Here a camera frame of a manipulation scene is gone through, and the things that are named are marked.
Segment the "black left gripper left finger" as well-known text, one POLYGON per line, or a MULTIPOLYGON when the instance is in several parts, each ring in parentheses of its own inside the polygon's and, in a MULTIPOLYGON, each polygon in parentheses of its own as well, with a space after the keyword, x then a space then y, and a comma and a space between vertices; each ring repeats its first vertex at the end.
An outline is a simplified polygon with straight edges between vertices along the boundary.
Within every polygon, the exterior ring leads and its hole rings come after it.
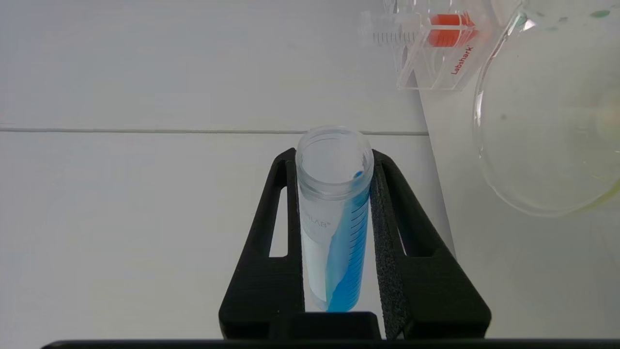
POLYGON ((280 316, 304 312, 303 252, 297 194, 296 150, 275 157, 245 245, 218 312, 226 340, 266 339, 280 316), (271 257, 279 199, 286 190, 287 250, 271 257))

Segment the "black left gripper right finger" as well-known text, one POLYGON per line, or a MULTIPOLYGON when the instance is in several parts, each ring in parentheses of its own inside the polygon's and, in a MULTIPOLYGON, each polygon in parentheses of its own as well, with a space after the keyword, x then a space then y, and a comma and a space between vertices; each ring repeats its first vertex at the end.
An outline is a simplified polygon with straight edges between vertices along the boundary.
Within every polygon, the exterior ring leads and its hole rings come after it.
POLYGON ((484 338, 492 314, 400 168, 373 151, 370 204, 387 339, 484 338))

